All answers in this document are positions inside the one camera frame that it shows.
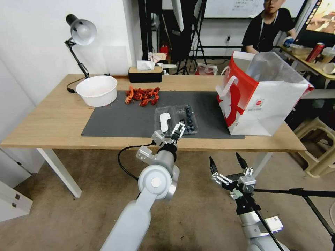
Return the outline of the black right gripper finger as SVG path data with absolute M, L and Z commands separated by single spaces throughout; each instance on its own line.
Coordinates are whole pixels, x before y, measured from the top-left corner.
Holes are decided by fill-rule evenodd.
M 218 185 L 236 185 L 236 182 L 233 181 L 232 178 L 229 178 L 228 176 L 225 176 L 218 172 L 217 166 L 212 158 L 212 156 L 209 157 L 209 168 L 211 171 L 211 178 L 212 180 L 217 183 Z
M 246 160 L 238 152 L 236 152 L 236 157 L 243 170 L 241 174 L 238 174 L 238 178 L 244 177 L 253 180 L 253 168 L 247 164 Z

